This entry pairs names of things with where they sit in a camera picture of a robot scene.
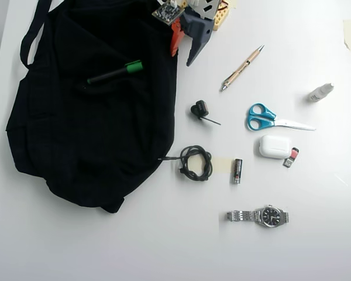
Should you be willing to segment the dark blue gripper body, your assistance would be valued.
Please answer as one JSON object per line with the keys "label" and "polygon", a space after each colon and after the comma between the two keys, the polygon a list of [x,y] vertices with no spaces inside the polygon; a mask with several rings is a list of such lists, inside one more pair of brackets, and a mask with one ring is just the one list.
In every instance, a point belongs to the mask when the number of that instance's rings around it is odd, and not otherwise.
{"label": "dark blue gripper body", "polygon": [[207,42],[212,34],[214,20],[200,18],[198,15],[183,13],[180,18],[182,30],[189,37],[199,41]]}

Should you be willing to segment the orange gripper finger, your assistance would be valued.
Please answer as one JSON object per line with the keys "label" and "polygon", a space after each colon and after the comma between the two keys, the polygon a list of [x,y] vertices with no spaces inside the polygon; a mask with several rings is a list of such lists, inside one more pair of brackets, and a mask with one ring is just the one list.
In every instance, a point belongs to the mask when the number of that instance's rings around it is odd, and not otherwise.
{"label": "orange gripper finger", "polygon": [[171,29],[173,31],[173,35],[170,43],[170,54],[174,57],[177,54],[179,44],[183,40],[185,33],[182,30],[180,21],[174,21],[171,24]]}

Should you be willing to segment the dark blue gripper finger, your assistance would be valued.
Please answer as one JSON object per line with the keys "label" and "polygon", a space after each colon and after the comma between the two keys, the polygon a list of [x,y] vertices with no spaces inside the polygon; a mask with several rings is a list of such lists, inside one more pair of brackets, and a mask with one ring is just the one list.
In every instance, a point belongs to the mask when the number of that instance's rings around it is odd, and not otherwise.
{"label": "dark blue gripper finger", "polygon": [[191,49],[190,49],[189,56],[188,56],[187,63],[186,63],[187,67],[192,65],[194,60],[197,58],[197,56],[199,55],[199,53],[201,52],[201,50],[205,47],[205,45],[207,43],[208,43],[207,37],[201,37],[201,38],[195,37],[192,39],[192,45],[191,45]]}

